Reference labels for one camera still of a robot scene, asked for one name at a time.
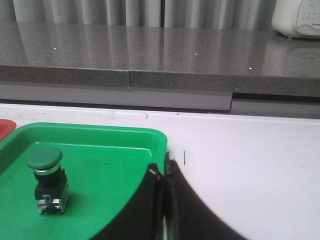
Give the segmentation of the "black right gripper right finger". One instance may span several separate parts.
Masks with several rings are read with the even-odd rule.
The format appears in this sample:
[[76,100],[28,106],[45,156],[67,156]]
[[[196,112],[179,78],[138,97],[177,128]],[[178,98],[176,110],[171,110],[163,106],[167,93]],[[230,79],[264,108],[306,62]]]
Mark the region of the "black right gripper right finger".
[[165,154],[163,213],[168,240],[244,240],[200,199],[178,163]]

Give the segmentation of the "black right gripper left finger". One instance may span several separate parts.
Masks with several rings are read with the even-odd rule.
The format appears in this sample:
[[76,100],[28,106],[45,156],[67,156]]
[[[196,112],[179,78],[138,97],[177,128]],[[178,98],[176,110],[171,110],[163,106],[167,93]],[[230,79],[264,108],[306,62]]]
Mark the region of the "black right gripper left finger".
[[161,240],[164,177],[156,163],[147,166],[137,190],[93,240]]

